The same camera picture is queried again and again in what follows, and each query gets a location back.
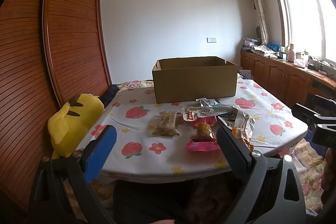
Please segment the white wall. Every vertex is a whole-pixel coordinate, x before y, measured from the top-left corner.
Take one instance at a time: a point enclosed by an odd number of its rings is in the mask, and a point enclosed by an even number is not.
[[[265,16],[271,43],[282,43],[281,21],[278,0],[264,0]]]
[[[152,79],[158,59],[219,56],[239,64],[242,37],[255,37],[252,0],[100,0],[113,83]],[[217,43],[207,43],[216,37]]]

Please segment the person's leg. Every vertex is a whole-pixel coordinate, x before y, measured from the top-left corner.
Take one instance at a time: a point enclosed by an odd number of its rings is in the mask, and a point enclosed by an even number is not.
[[[174,219],[175,224],[190,224],[184,207],[193,182],[142,184],[117,181],[113,218],[117,224],[149,224],[164,219]]]

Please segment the yellow plush toy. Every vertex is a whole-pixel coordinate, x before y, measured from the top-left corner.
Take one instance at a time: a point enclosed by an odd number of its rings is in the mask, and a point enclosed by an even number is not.
[[[54,148],[53,159],[69,157],[104,111],[103,103],[91,94],[74,96],[48,120]]]

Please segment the table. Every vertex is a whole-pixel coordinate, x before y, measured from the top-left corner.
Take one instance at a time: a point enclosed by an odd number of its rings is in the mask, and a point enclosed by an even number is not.
[[[238,79],[236,96],[221,98],[220,102],[235,105],[254,117],[251,144],[264,155],[289,153],[307,132],[305,123],[294,118],[288,107],[253,80]],[[177,126],[180,136],[152,136],[160,112],[181,112],[182,107],[195,103],[156,104],[154,88],[123,90],[107,106],[78,149],[85,148],[110,124],[117,130],[117,142],[102,169],[105,176],[140,183],[168,183],[227,172],[230,167],[221,150],[186,150],[196,130],[182,116]],[[214,131],[222,125],[218,121]]]

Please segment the wall socket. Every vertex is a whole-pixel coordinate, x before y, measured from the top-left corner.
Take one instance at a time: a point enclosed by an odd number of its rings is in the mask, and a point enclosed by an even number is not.
[[[217,38],[215,38],[215,37],[208,37],[207,38],[207,42],[208,43],[216,43],[217,42]]]

